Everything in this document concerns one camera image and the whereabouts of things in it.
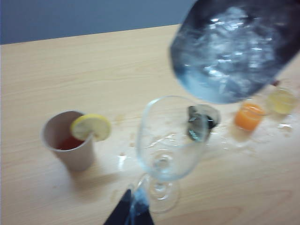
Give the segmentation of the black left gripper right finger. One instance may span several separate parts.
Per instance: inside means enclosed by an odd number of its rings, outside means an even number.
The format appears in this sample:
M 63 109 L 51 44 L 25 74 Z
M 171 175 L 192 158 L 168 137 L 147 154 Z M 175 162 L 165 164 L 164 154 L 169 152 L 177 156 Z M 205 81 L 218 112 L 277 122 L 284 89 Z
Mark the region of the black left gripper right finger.
M 153 219 L 149 210 L 150 204 L 144 188 L 139 187 L 133 195 L 130 207 L 131 225 L 153 225 Z

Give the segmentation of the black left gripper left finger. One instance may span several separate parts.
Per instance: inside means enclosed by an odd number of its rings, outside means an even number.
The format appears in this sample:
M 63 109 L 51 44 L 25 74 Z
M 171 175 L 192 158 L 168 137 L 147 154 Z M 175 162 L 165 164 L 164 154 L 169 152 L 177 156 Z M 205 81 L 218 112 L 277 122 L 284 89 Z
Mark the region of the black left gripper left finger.
M 105 225 L 125 225 L 132 202 L 131 189 L 127 189 L 120 201 L 104 222 Z

